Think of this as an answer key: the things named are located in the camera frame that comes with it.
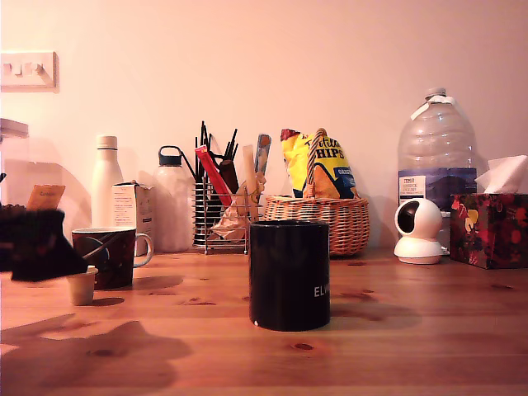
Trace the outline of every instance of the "chips bag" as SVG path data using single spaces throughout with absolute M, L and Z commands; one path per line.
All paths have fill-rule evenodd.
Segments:
M 282 130 L 280 143 L 296 198 L 306 197 L 308 152 L 315 134 L 306 136 L 296 130 Z M 359 198 L 356 182 L 339 143 L 324 136 L 318 144 L 313 183 L 316 198 Z

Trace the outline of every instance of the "security camera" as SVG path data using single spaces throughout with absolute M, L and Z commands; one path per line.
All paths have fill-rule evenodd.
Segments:
M 436 235 L 442 225 L 442 214 L 430 200 L 406 200 L 394 215 L 396 229 L 402 237 L 396 243 L 394 255 L 401 262 L 411 264 L 436 264 L 442 256 Z

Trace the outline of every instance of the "white bottle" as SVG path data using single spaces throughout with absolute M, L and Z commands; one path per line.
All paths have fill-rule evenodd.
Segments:
M 92 227 L 111 227 L 112 186 L 123 182 L 117 162 L 117 138 L 97 136 L 96 165 L 92 175 Z
M 179 155 L 163 155 L 163 149 L 177 149 Z M 153 174 L 156 252 L 183 252 L 192 245 L 191 182 L 182 167 L 182 151 L 162 146 L 159 167 Z

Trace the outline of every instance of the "white water bottle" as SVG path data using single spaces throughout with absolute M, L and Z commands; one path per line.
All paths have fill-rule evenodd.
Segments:
M 163 155 L 163 149 L 176 149 L 179 155 Z M 158 152 L 159 167 L 153 174 L 155 198 L 154 251 L 183 252 L 192 245 L 191 182 L 182 167 L 177 146 L 162 146 Z
M 92 175 L 92 227 L 111 227 L 112 186 L 123 182 L 117 162 L 117 138 L 97 136 L 96 165 Z
M 438 242 L 449 254 L 453 194 L 477 192 L 475 135 L 453 97 L 432 88 L 403 128 L 398 144 L 398 204 L 432 200 L 441 210 Z

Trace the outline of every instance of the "mug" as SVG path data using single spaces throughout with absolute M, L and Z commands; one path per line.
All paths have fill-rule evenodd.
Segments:
M 296 220 L 249 226 L 250 319 L 285 332 L 330 322 L 328 224 Z
M 95 290 L 115 289 L 132 285 L 134 268 L 144 266 L 153 256 L 152 239 L 130 227 L 75 229 L 73 249 L 97 268 Z M 135 242 L 147 241 L 147 256 L 134 262 Z

